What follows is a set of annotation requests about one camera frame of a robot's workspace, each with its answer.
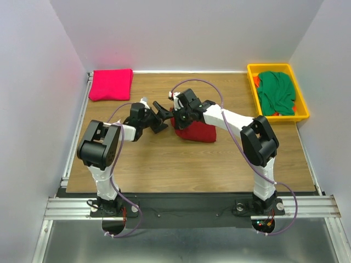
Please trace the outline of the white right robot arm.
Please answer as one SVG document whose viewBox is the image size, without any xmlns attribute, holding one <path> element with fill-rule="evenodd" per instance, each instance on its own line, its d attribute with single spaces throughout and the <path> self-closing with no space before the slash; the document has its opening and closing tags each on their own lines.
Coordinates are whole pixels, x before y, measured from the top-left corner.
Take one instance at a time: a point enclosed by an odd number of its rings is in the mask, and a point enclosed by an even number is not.
<svg viewBox="0 0 351 263">
<path fill-rule="evenodd" d="M 173 101 L 176 128 L 185 129 L 194 122 L 201 122 L 229 132 L 254 172 L 254 211 L 257 214 L 269 211 L 276 199 L 274 163 L 279 141 L 268 120 L 264 116 L 239 115 L 210 100 L 201 101 L 192 89 L 169 92 L 168 97 Z"/>
</svg>

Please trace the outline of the dark red t shirt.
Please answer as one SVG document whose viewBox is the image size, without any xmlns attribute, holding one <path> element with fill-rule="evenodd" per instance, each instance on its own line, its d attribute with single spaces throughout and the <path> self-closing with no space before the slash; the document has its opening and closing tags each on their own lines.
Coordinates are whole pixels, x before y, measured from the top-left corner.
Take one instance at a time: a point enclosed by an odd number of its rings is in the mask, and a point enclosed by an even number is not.
<svg viewBox="0 0 351 263">
<path fill-rule="evenodd" d="M 185 129 L 175 129 L 174 119 L 171 118 L 171 125 L 175 130 L 175 134 L 184 140 L 191 140 L 197 142 L 213 143 L 217 140 L 216 128 L 213 125 L 208 125 L 201 121 L 194 121 Z"/>
</svg>

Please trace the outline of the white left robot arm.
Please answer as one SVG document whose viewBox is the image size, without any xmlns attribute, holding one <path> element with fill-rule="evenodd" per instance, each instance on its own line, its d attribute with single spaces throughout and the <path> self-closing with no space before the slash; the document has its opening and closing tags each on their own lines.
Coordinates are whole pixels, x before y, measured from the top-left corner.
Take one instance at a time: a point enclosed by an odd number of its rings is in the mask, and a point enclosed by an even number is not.
<svg viewBox="0 0 351 263">
<path fill-rule="evenodd" d="M 146 128 L 155 134 L 163 131 L 168 127 L 165 121 L 173 117 L 171 111 L 156 101 L 150 107 L 145 98 L 129 106 L 129 116 L 123 122 L 92 120 L 77 148 L 77 158 L 88 168 L 97 188 L 97 198 L 87 201 L 90 216 L 94 218 L 122 216 L 127 207 L 138 209 L 121 197 L 114 179 L 123 144 L 138 141 Z"/>
</svg>

